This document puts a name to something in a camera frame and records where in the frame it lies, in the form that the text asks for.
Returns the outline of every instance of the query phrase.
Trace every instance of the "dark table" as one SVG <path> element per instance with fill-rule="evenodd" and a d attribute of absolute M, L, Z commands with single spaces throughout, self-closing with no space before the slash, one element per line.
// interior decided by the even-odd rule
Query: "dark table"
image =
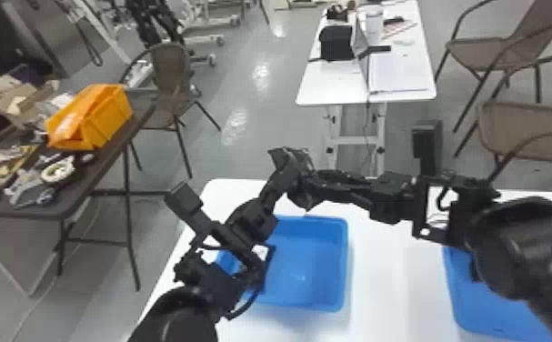
<path fill-rule="evenodd" d="M 135 135 L 142 129 L 143 125 L 155 112 L 154 93 L 146 91 L 127 92 L 129 103 L 133 109 L 134 115 L 121 126 L 115 135 L 99 150 L 96 151 L 97 159 L 89 166 L 84 166 L 82 177 L 61 189 L 56 200 L 47 206 L 29 206 L 22 209 L 14 209 L 8 202 L 8 197 L 3 196 L 0 200 L 0 217 L 32 219 L 32 220 L 50 220 L 59 223 L 59 243 L 55 247 L 58 254 L 57 274 L 63 273 L 63 261 L 65 258 L 65 243 L 89 243 L 109 246 L 125 247 L 129 253 L 129 261 L 134 273 L 135 289 L 140 288 L 140 277 L 137 271 L 135 255 L 133 249 L 133 224 L 131 217 L 131 198 L 130 196 L 164 196 L 166 191 L 132 191 L 129 188 L 129 155 L 128 147 Z M 18 141 L 19 133 L 14 132 L 0 142 L 1 148 L 8 148 Z M 123 155 L 124 179 L 123 187 L 120 189 L 95 189 L 99 181 L 110 169 L 118 157 Z M 26 166 L 33 164 L 33 159 L 37 159 L 37 153 L 28 159 Z M 75 238 L 70 237 L 69 233 L 74 228 L 75 222 L 66 223 L 78 208 L 90 196 L 123 196 L 125 198 L 126 213 L 126 238 L 125 241 L 110 241 L 100 239 Z"/>

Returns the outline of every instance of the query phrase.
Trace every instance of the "cable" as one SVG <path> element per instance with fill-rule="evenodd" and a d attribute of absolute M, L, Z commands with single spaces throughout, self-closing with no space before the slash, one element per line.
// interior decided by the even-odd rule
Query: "cable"
<path fill-rule="evenodd" d="M 97 202 L 97 208 L 95 209 L 95 213 L 93 214 L 93 217 L 91 218 L 91 222 L 89 223 L 88 227 L 85 229 L 85 232 L 83 232 L 83 235 L 81 235 L 81 238 L 84 238 L 89 233 L 91 228 L 93 228 L 93 225 L 95 224 L 95 221 L 97 221 L 97 217 L 99 216 L 99 213 L 101 212 L 101 210 L 102 210 L 102 204 L 98 201 Z M 68 260 L 70 260 L 74 256 L 74 254 L 78 251 L 78 249 L 80 249 L 81 246 L 82 246 L 82 244 L 78 244 L 76 246 L 76 248 L 74 248 L 72 253 L 70 253 L 69 256 L 64 258 L 64 265 L 65 265 L 65 263 L 67 263 Z M 51 280 L 51 284 L 49 284 L 48 287 L 46 288 L 44 294 L 42 294 L 42 296 L 40 296 L 38 298 L 38 300 L 36 300 L 36 302 L 32 305 L 32 307 L 30 307 L 29 310 L 27 310 L 25 312 L 25 314 L 23 315 L 23 318 L 21 318 L 21 320 L 17 324 L 15 332 L 13 333 L 13 336 L 10 337 L 10 339 L 8 340 L 9 342 L 15 342 L 16 341 L 16 338 L 19 337 L 19 334 L 21 333 L 21 330 L 23 330 L 23 326 L 25 325 L 27 319 L 29 319 L 29 317 L 32 316 L 32 314 L 34 313 L 34 310 L 36 310 L 38 308 L 38 306 L 40 306 L 40 304 L 42 304 L 42 302 L 45 300 L 46 296 L 48 296 L 48 294 L 51 292 L 53 287 L 55 287 L 55 284 L 57 283 L 57 280 L 59 280 L 59 277 L 54 277 L 53 280 Z"/>
<path fill-rule="evenodd" d="M 70 23 L 72 23 L 72 25 L 76 27 L 76 31 L 78 31 L 78 35 L 80 35 L 80 39 L 83 41 L 83 44 L 85 45 L 86 52 L 89 54 L 89 57 L 91 58 L 91 62 L 93 62 L 95 66 L 104 65 L 104 58 L 102 58 L 102 56 L 100 55 L 95 45 L 91 43 L 89 38 L 86 36 L 85 31 L 83 31 L 83 28 L 80 26 L 80 24 L 78 24 L 80 23 L 80 21 L 73 22 L 71 19 L 71 10 L 67 8 L 64 4 L 60 3 L 59 0 L 53 0 L 53 2 L 55 3 L 55 5 L 57 5 L 57 7 L 59 7 L 61 12 L 63 12 L 68 17 L 68 19 L 70 19 Z M 91 25 L 91 22 L 88 19 L 83 17 L 83 20 L 85 20 L 91 27 L 93 27 Z"/>
<path fill-rule="evenodd" d="M 366 156 L 365 156 L 365 159 L 363 159 L 363 162 L 360 164 L 360 167 L 358 169 L 358 174 L 362 174 L 363 168 L 366 166 L 366 163 L 369 161 L 369 158 L 371 157 L 371 155 L 373 155 L 373 151 L 371 150 L 371 146 L 369 145 L 369 137 L 366 134 L 366 128 L 369 125 L 369 117 L 371 115 L 371 111 L 369 110 L 370 107 L 371 107 L 371 103 L 369 102 L 369 96 L 367 96 L 366 104 L 365 104 L 365 126 L 363 127 L 363 138 L 365 139 Z"/>

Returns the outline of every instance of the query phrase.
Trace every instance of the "black box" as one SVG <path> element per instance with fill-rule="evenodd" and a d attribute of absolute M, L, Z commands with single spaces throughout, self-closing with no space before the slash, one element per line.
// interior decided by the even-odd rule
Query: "black box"
<path fill-rule="evenodd" d="M 439 120 L 418 121 L 412 129 L 414 158 L 420 159 L 420 175 L 441 172 L 443 127 Z"/>
<path fill-rule="evenodd" d="M 325 26 L 320 31 L 320 59 L 326 61 L 346 61 L 354 58 L 350 39 L 352 39 L 352 26 L 332 25 Z"/>

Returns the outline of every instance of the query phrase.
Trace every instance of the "laptop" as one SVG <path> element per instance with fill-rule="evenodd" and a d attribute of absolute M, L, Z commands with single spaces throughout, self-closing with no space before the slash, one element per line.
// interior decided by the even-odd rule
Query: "laptop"
<path fill-rule="evenodd" d="M 383 46 L 371 46 L 360 20 L 356 20 L 352 35 L 352 52 L 369 94 L 421 91 L 430 87 L 432 76 L 426 76 L 421 64 L 413 59 L 413 49 L 406 53 L 394 49 L 385 52 Z"/>

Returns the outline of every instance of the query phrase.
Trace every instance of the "chair leg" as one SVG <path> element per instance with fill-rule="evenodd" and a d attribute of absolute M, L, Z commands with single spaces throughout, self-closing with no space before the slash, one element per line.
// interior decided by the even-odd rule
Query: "chair leg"
<path fill-rule="evenodd" d="M 471 73 L 471 75 L 477 80 L 481 81 L 481 76 L 473 69 L 468 69 L 468 71 Z"/>
<path fill-rule="evenodd" d="M 535 98 L 538 104 L 543 102 L 543 94 L 541 89 L 543 85 L 541 78 L 541 66 L 535 65 Z"/>
<path fill-rule="evenodd" d="M 132 141 L 131 144 L 129 145 L 131 146 L 131 153 L 134 155 L 135 166 L 137 166 L 138 170 L 144 171 L 144 169 L 142 168 L 142 164 L 140 164 L 140 157 L 137 154 L 137 150 L 135 149 L 134 142 Z"/>
<path fill-rule="evenodd" d="M 511 87 L 511 76 L 509 76 L 509 72 L 505 70 L 505 75 L 503 76 L 505 78 L 505 86 L 508 88 Z"/>
<path fill-rule="evenodd" d="M 498 82 L 498 85 L 496 88 L 494 88 L 494 92 L 492 92 L 492 95 L 490 96 L 490 100 L 494 100 L 498 97 L 500 94 L 500 91 L 503 90 L 503 86 L 505 85 L 505 82 L 507 80 L 505 78 L 501 78 L 500 82 Z"/>
<path fill-rule="evenodd" d="M 209 113 L 207 113 L 206 108 L 199 101 L 195 101 L 195 105 L 197 105 L 199 107 L 199 109 L 201 109 L 201 111 L 204 112 L 204 115 L 207 116 L 207 118 L 210 121 L 212 121 L 212 124 L 214 124 L 216 129 L 220 132 L 221 131 L 220 126 L 218 125 L 216 120 Z"/>
<path fill-rule="evenodd" d="M 185 141 L 182 139 L 182 133 L 180 132 L 180 120 L 176 117 L 174 120 L 174 125 L 176 125 L 176 135 L 178 136 L 178 143 L 180 144 L 180 150 L 182 151 L 182 157 L 185 160 L 186 172 L 188 173 L 189 178 L 193 178 L 193 171 L 191 171 L 191 163 L 188 161 L 188 156 L 186 155 Z"/>
<path fill-rule="evenodd" d="M 479 93 L 481 92 L 481 89 L 484 88 L 484 85 L 486 84 L 488 75 L 484 75 L 481 77 L 481 80 L 479 81 L 479 84 L 477 85 L 477 88 L 475 88 L 475 92 L 471 96 L 471 98 L 467 102 L 467 106 L 465 106 L 465 109 L 462 111 L 462 114 L 458 118 L 458 121 L 456 122 L 456 125 L 454 126 L 454 133 L 458 131 L 458 128 L 460 128 L 460 125 L 462 125 L 462 122 L 465 120 L 465 117 L 467 117 L 468 112 L 471 110 L 471 106 L 473 103 L 475 103 L 475 100 L 477 100 L 477 97 L 479 96 Z"/>
<path fill-rule="evenodd" d="M 449 57 L 449 50 L 447 50 L 446 48 L 446 52 L 443 54 L 443 57 L 441 57 L 441 62 L 439 62 L 439 67 L 437 68 L 437 72 L 435 73 L 435 83 L 439 80 L 439 76 L 443 71 L 443 67 L 446 65 L 446 60 L 448 57 Z"/>
<path fill-rule="evenodd" d="M 465 146 L 468 143 L 468 139 L 470 139 L 471 136 L 473 135 L 473 133 L 475 133 L 478 126 L 479 126 L 479 123 L 477 122 L 477 120 L 475 120 L 473 125 L 468 129 L 468 132 L 465 135 L 465 137 L 460 142 L 460 145 L 458 145 L 458 148 L 456 149 L 456 152 L 454 152 L 454 158 L 458 158 L 458 156 L 460 156 L 460 152 L 462 152 L 462 149 L 465 148 Z"/>

